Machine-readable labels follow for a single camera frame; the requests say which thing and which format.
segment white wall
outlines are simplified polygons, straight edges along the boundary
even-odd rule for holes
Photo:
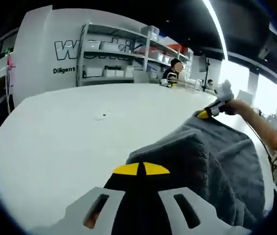
[[[247,67],[231,61],[223,60],[219,83],[229,80],[234,97],[237,97],[240,90],[247,92],[250,70]]]
[[[200,56],[194,56],[192,62],[192,70],[191,70],[191,79],[200,79],[204,80],[206,73],[199,72],[199,58]],[[211,79],[213,83],[216,85],[219,81],[220,71],[221,71],[221,61],[215,59],[209,59],[209,69],[208,69],[208,76],[207,80]]]
[[[254,106],[267,116],[277,112],[277,85],[261,74],[258,76]]]
[[[75,87],[75,72],[54,74],[54,68],[76,66],[76,52],[82,25],[87,21],[110,24],[140,32],[145,24],[124,16],[91,9],[52,10],[46,6],[28,12],[20,26],[15,48],[14,102],[19,105],[25,98],[47,91]],[[72,40],[71,53],[58,60],[55,42]]]
[[[247,85],[247,92],[253,95],[253,102],[255,100],[257,87],[258,87],[258,74],[250,72],[248,85]]]

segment metal shelf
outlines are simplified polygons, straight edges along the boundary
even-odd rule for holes
[[[174,50],[174,49],[172,49],[172,48],[170,48],[170,47],[168,47],[168,46],[166,46],[166,45],[164,45],[164,44],[162,44],[160,42],[156,42],[156,41],[150,40],[150,45],[152,47],[156,47],[159,50],[164,51],[166,53],[170,53],[170,54],[173,54],[175,56],[180,56],[180,57],[182,57],[182,60],[184,60],[184,61],[189,61],[189,59],[185,55],[180,54],[178,51],[176,51],[176,50]]]
[[[139,59],[143,59],[144,56],[140,55],[140,54],[133,54],[133,53],[126,53],[126,52],[122,52],[122,51],[107,51],[107,50],[87,50],[84,51],[84,55],[86,54],[110,54],[110,55],[121,55],[121,56],[128,56],[128,57],[135,57],[135,58],[139,58]]]
[[[87,77],[82,78],[82,82],[94,82],[94,81],[111,81],[111,80],[128,80],[132,81],[134,80],[133,77]]]
[[[125,28],[115,27],[105,24],[90,23],[88,33],[90,34],[105,34],[116,36],[120,38],[126,38],[131,40],[140,40],[146,43],[147,36],[141,33],[137,33]]]
[[[148,58],[148,61],[150,61],[150,62],[155,62],[155,63],[157,63],[157,64],[165,65],[165,66],[170,67],[170,65],[169,65],[168,63],[165,63],[165,62],[163,62],[163,61],[159,61],[159,60],[156,60],[156,59]]]
[[[145,45],[145,54],[134,54],[134,53],[126,53],[122,51],[107,51],[107,50],[83,50],[83,43],[86,40],[87,34],[98,34],[98,35],[110,35],[110,36],[116,36],[120,38],[125,38],[128,40],[132,40],[132,49],[131,51],[134,51],[134,46],[136,42],[143,43]],[[189,61],[189,59],[180,54],[180,51],[175,51],[174,49],[163,45],[160,42],[152,41],[151,40],[151,32],[148,32],[148,35],[144,35],[138,32],[134,32],[125,28],[115,27],[111,25],[106,24],[97,24],[97,23],[90,23],[87,22],[86,24],[82,25],[81,34],[80,34],[80,44],[78,48],[78,54],[77,54],[77,71],[76,71],[76,85],[81,86],[82,83],[85,82],[96,82],[96,81],[133,81],[133,78],[126,78],[124,77],[93,77],[93,78],[82,78],[82,67],[83,67],[83,60],[87,55],[96,54],[96,55],[114,55],[114,56],[123,56],[123,57],[129,57],[133,59],[143,59],[143,70],[147,71],[147,63],[153,62],[157,63],[161,66],[169,67],[170,65],[167,63],[164,63],[162,61],[158,61],[156,59],[148,58],[149,55],[149,49],[150,47],[155,47],[159,49],[160,51],[163,51],[165,53],[172,54],[174,57],[181,59],[182,61]]]

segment white storage box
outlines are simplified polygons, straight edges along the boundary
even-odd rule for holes
[[[123,70],[116,70],[115,71],[116,77],[124,77],[124,71]]]
[[[124,77],[133,77],[133,66],[127,66],[124,70]]]
[[[99,48],[105,51],[119,51],[117,43],[101,43]]]
[[[99,50],[100,41],[86,41],[83,43],[83,50]]]
[[[152,51],[152,52],[149,52],[148,57],[152,58],[152,59],[155,59],[155,60],[158,60],[158,61],[162,61],[164,55],[161,54],[159,51]]]
[[[169,64],[170,57],[167,55],[163,55],[162,61],[166,64]]]
[[[253,97],[254,96],[251,93],[239,90],[236,99],[239,99],[239,100],[243,101],[244,103],[246,103],[247,105],[251,106],[253,103]]]
[[[104,76],[105,77],[115,77],[115,71],[116,70],[104,70]]]
[[[86,72],[86,77],[101,77],[103,75],[102,68],[86,67],[85,72]]]
[[[156,71],[149,71],[148,72],[148,77],[149,78],[157,79],[157,76],[158,76],[158,72],[156,72]]]
[[[158,41],[159,29],[155,26],[146,26],[141,28],[141,34],[148,35],[148,32],[151,32],[151,40]]]

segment yellow marking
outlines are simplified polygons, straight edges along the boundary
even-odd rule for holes
[[[152,163],[144,163],[146,175],[161,175],[161,174],[170,174],[166,168],[161,165],[156,165]]]
[[[122,165],[119,166],[114,170],[114,174],[120,174],[120,175],[137,175],[138,172],[138,163],[128,164],[128,165]]]
[[[208,113],[205,110],[202,111],[199,115],[197,115],[197,117],[200,118],[200,119],[207,119],[207,118],[209,118]]]

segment person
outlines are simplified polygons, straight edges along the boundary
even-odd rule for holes
[[[262,119],[250,106],[240,100],[231,100],[227,103],[227,106],[231,107],[236,114],[241,115],[266,144],[272,149],[277,150],[277,132],[266,120]],[[267,217],[253,229],[251,234],[277,234],[277,200]]]
[[[206,89],[212,90],[213,91],[213,81],[209,79],[206,84]]]
[[[170,80],[177,80],[179,78],[179,73],[183,69],[183,64],[178,59],[173,59],[170,62],[171,67],[168,68],[162,75],[162,79],[160,80],[161,85],[172,85],[172,83],[176,82],[170,82]]]
[[[261,118],[254,110],[244,102],[234,99],[227,103],[257,132],[259,137],[272,149],[277,151],[277,132],[266,120]]]

